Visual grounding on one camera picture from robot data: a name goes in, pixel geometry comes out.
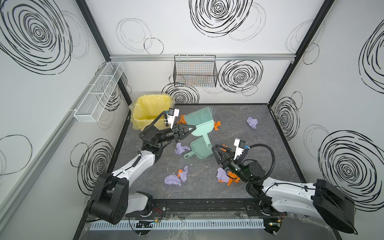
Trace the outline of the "orange paper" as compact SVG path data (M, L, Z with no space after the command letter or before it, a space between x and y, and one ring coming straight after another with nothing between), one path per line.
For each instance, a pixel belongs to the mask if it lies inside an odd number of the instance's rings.
M234 173L228 172L227 173L229 177L228 186L230 186L233 182L238 183L241 179Z

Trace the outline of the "purple paper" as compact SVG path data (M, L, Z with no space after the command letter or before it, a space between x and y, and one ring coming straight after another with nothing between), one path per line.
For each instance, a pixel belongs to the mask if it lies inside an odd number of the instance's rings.
M230 180L229 176L223 168L217 169L217 179L221 183L228 183Z
M175 149L175 154L176 155L181 155L184 152L190 151L191 148L189 146L183 146L181 143L176 144L176 149Z
M166 176L164 179L164 183L166 185L176 185L176 186L181 186L181 180L177 175L169 175Z

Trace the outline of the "green dustpan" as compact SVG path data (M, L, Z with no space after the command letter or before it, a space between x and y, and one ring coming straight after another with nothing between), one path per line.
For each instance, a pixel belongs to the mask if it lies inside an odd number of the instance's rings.
M212 147L207 146L204 137L192 141L190 147L191 151L184 154L184 159L196 156L198 159L202 160L213 154Z

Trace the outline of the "green hand brush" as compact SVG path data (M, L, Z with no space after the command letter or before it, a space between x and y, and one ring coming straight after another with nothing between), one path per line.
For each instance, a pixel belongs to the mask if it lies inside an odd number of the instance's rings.
M195 137L203 137L208 149L212 148L208 134L214 128L214 108L205 107L198 111L185 115L185 121L190 126L195 126L196 129L192 132Z

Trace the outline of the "orange paper scraps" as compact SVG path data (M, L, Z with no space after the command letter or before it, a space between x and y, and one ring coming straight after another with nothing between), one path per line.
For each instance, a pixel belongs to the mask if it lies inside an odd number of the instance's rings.
M215 131L218 131L219 130L219 127L221 126L221 122L220 121L217 121L217 122L214 122L214 129Z

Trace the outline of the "orange paper scrap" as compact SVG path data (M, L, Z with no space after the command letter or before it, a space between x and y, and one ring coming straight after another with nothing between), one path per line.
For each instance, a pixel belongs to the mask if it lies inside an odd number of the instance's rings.
M178 124L187 124L186 120L185 120L185 115L181 115L181 118L180 120L177 122Z

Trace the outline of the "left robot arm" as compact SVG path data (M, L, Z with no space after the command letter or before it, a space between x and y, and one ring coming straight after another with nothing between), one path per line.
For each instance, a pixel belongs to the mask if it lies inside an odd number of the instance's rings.
M84 209L83 220L94 216L115 225L130 213L149 216L153 211L152 195L139 191L130 194L130 184L160 159L167 145L185 139L195 130L196 126L186 124L175 124L163 130L154 125L145 127L139 134L143 145L137 156L120 169L99 175Z

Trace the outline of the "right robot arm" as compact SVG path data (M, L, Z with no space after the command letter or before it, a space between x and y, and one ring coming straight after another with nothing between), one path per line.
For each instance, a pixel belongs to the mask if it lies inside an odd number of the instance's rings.
M253 148L265 148L271 154L271 166L247 157ZM318 179L315 183L292 183L271 177L276 164L273 149L265 144L248 146L239 141L235 151L215 145L213 154L218 165L246 183L247 193L259 200L264 215L293 213L323 220L331 228L347 234L358 234L355 228L355 201L331 183Z

